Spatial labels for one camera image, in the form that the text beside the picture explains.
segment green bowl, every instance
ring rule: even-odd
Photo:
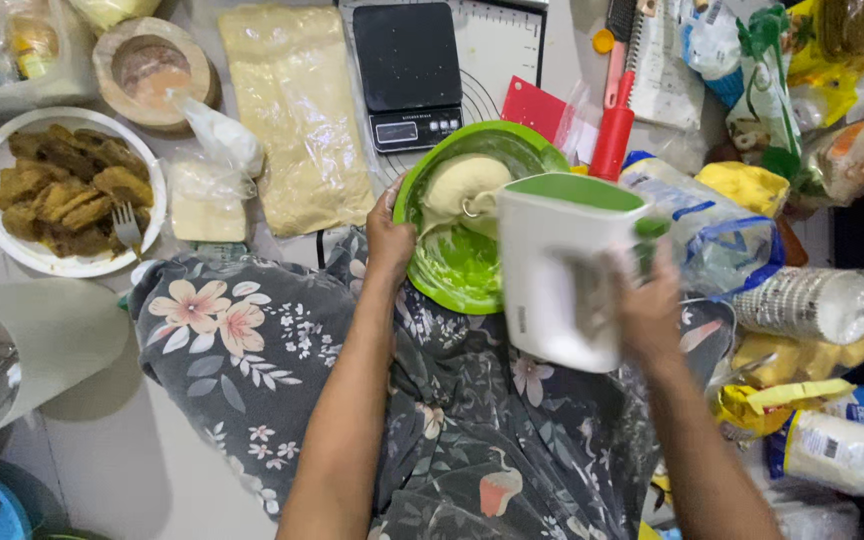
[[[504,120],[479,122],[450,134],[415,164],[402,182],[392,221],[414,223],[421,231],[428,180],[439,164],[462,154],[492,156],[509,167],[513,180],[569,171],[566,157],[534,130]],[[502,311],[498,245],[462,225],[426,234],[415,246],[407,272],[416,289],[453,312]]]

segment white notebook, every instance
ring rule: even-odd
[[[658,0],[655,16],[635,15],[625,68],[635,72],[629,108],[636,120],[698,130],[706,86],[682,60],[680,0]]]

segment floral fabric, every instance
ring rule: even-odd
[[[129,309],[143,369],[272,520],[352,324],[367,255],[354,228],[324,271],[244,255],[135,272]],[[721,358],[707,338],[731,342],[733,323],[716,317],[683,343],[690,362]],[[508,345],[503,315],[449,311],[408,281],[394,326],[369,540],[638,536],[658,445],[633,368],[546,364]]]

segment white plate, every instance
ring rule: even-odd
[[[149,182],[155,204],[149,208],[150,221],[142,240],[142,251],[149,249],[159,235],[162,222],[165,221],[165,178],[162,178],[162,170],[156,164],[156,157],[149,147],[135,133],[114,119],[94,110],[75,106],[53,106],[26,112],[0,128],[0,171],[16,165],[16,158],[9,151],[7,141],[11,134],[18,131],[44,132],[52,124],[58,124],[70,131],[88,128],[120,137],[128,143],[128,150],[141,158],[149,167]],[[136,254],[132,250],[114,257],[111,251],[95,256],[57,257],[49,251],[49,248],[38,242],[20,240],[6,232],[5,227],[2,226],[2,210],[0,210],[0,247],[13,259],[33,270],[65,278],[102,276],[124,268],[136,260]]]

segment wooden mortar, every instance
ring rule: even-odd
[[[188,129],[186,117],[164,101],[166,88],[182,88],[210,107],[218,93],[215,69],[192,36],[162,19],[120,22],[99,38],[92,65],[102,98],[116,113],[158,131]]]

